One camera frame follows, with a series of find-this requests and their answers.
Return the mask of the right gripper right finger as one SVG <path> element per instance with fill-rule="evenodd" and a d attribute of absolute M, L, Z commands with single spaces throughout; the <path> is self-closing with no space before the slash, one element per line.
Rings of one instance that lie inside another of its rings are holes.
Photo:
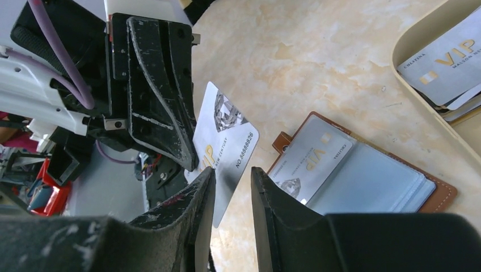
<path fill-rule="evenodd" d="M 260 167 L 251 169 L 259 271 L 338 271 L 328 223 L 281 190 Z"/>

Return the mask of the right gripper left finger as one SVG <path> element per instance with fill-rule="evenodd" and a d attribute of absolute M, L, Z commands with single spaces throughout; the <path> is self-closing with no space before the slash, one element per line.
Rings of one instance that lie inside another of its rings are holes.
<path fill-rule="evenodd" d="M 216 172 L 205 168 L 187 187 L 136 217 L 137 271 L 215 271 L 210 251 Z"/>

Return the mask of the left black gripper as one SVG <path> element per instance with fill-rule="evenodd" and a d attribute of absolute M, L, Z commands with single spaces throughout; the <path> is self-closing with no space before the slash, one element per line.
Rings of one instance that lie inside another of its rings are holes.
<path fill-rule="evenodd" d="M 160 153 L 192 171 L 192 28 L 104 1 L 11 1 L 10 112 L 28 147 Z"/>

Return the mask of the brown leather card holder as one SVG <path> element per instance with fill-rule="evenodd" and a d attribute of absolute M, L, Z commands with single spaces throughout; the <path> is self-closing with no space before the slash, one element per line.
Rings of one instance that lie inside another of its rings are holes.
<path fill-rule="evenodd" d="M 318 214 L 439 213 L 457 197 L 454 186 L 317 112 L 311 112 L 294 135 L 279 134 L 273 143 L 279 156 L 268 175 L 302 127 L 311 122 L 336 128 L 356 140 L 327 181 L 303 204 Z"/>

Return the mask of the silver VIP diamond card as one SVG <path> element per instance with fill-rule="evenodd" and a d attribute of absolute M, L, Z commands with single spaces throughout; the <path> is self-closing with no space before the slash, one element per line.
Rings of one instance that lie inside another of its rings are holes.
<path fill-rule="evenodd" d="M 199 159 L 184 176 L 191 183 L 205 168 L 216 174 L 213 227 L 218 228 L 259 140 L 259 132 L 214 83 L 206 86 L 193 144 Z"/>

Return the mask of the beige oval tray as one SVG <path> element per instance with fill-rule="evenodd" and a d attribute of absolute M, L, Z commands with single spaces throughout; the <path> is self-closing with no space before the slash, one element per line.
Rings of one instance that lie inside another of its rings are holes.
<path fill-rule="evenodd" d="M 426 118 L 480 169 L 480 2 L 445 1 L 396 42 L 391 68 Z"/>

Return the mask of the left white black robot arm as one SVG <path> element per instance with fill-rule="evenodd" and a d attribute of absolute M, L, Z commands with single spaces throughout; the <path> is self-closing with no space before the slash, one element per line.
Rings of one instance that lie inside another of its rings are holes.
<path fill-rule="evenodd" d="M 2 1 L 1 111 L 192 170 L 199 41 L 179 1 Z"/>

